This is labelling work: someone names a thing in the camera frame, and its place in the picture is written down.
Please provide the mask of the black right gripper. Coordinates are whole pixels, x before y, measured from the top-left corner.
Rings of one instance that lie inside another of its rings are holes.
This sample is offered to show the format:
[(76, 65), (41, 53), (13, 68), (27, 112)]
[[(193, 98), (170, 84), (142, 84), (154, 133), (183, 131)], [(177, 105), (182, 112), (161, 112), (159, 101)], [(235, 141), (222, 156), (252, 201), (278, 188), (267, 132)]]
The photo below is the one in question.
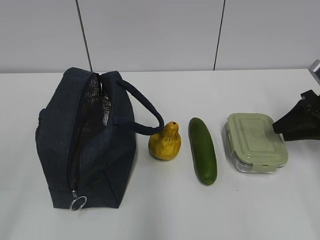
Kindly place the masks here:
[(320, 139), (320, 96), (313, 90), (300, 96), (301, 100), (272, 125), (273, 131), (286, 142)]

